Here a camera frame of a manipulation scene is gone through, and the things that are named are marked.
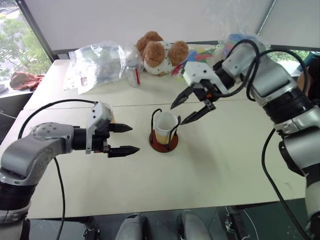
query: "plastic bag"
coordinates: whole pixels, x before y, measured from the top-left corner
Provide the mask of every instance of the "plastic bag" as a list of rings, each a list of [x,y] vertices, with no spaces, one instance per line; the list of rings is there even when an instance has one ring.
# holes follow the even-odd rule
[[[243,39],[249,39],[254,42],[260,42],[264,45],[266,49],[270,48],[270,44],[267,44],[264,40],[262,40],[258,35],[256,34],[241,34],[241,33],[231,33],[227,40],[225,41],[224,48],[223,48],[223,55],[224,58],[229,54],[231,49],[237,44],[237,42],[243,40]]]
[[[256,0],[210,0],[204,15],[215,27],[219,45],[224,45],[231,33],[253,34],[255,13],[252,9],[259,6]]]
[[[69,52],[70,65],[64,79],[64,89],[78,89],[78,94],[126,77],[133,66],[143,70],[143,62],[135,46],[121,47],[104,41]]]

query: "brown teddy bear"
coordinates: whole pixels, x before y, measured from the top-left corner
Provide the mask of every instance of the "brown teddy bear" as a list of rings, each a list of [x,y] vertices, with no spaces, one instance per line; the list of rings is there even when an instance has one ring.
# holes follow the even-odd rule
[[[189,47],[184,41],[165,42],[156,31],[147,32],[136,43],[136,48],[146,71],[158,76],[170,73],[189,54]]]

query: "gray floor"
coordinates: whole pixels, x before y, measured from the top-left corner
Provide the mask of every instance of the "gray floor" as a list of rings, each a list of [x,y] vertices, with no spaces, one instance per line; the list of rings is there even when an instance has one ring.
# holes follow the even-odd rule
[[[147,216],[149,221],[152,240],[177,240],[176,219],[177,214],[181,211],[144,212],[143,214]],[[202,218],[214,240],[228,240],[219,221],[216,207],[196,208],[192,211]],[[120,225],[128,215],[125,213],[95,216],[92,222],[98,223],[101,230],[101,240],[114,240]],[[31,219],[30,240],[55,240],[59,226],[60,221]],[[84,229],[84,224],[67,221],[64,223],[60,239],[83,240]]]
[[[287,204],[304,228],[308,221],[304,199],[290,200]],[[236,240],[233,234],[225,231],[224,222],[227,218],[225,207],[191,210],[202,218],[214,240]],[[246,211],[255,224],[259,240],[302,240],[280,203],[251,207]],[[179,212],[182,210],[143,213],[148,218],[152,240],[177,240],[176,219]],[[114,240],[120,225],[128,215],[125,213],[94,216],[91,223],[98,223],[101,240]],[[256,240],[253,225],[243,211],[241,218],[250,240]],[[30,240],[55,240],[59,227],[60,221],[31,219]],[[84,224],[67,221],[64,223],[60,239],[84,240],[82,237],[84,230]]]

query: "paper cup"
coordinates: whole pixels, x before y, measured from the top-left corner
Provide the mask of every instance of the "paper cup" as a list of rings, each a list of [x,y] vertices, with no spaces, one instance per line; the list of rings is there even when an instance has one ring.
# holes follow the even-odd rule
[[[154,116],[154,131],[156,141],[160,144],[169,143],[170,131],[178,124],[178,118],[170,112],[160,112]]]

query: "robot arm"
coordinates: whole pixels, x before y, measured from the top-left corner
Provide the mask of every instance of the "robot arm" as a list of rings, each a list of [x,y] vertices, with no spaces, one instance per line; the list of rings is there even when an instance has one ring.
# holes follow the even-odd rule
[[[282,137],[279,150],[288,168],[306,178],[305,202],[310,231],[315,235],[320,230],[320,108],[308,100],[281,65],[263,54],[265,48],[260,42],[255,44],[262,54],[249,90]],[[254,48],[244,42],[222,63],[216,64],[215,71],[206,63],[187,62],[183,77],[189,87],[178,95],[171,109],[185,102],[192,93],[205,106],[181,124],[196,121],[216,109],[213,102],[228,96],[228,89],[242,82],[255,58]]]
[[[86,129],[55,122],[41,123],[28,136],[16,140],[4,151],[0,168],[1,232],[5,232],[4,226],[11,226],[26,217],[36,186],[57,155],[85,150],[86,154],[91,151],[107,153],[109,158],[113,158],[139,151],[134,146],[111,148],[108,145],[110,132],[132,130],[125,124],[111,121],[110,108],[98,102],[91,109]]]

